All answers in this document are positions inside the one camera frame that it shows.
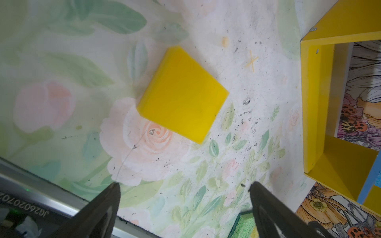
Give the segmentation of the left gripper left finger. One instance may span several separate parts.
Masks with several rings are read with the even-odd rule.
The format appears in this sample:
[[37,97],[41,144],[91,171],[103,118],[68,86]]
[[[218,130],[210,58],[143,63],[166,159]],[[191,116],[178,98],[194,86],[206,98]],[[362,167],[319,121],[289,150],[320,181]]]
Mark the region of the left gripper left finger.
[[116,222],[120,199],[120,184],[113,182],[49,237],[110,238]]

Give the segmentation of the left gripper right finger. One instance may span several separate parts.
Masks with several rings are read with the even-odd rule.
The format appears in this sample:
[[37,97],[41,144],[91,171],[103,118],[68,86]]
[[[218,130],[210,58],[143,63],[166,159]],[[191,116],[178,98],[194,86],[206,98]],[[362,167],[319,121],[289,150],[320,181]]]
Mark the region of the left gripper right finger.
[[260,238],[278,238],[279,231],[287,238],[320,238],[321,235],[287,206],[255,181],[249,189],[253,216]]

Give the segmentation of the bright yellow square sponge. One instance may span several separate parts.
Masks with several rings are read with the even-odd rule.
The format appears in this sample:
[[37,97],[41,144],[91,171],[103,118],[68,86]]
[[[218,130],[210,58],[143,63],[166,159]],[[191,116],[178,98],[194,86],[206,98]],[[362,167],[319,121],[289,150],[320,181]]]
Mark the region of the bright yellow square sponge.
[[170,47],[137,105],[145,119],[203,143],[229,92],[182,47]]

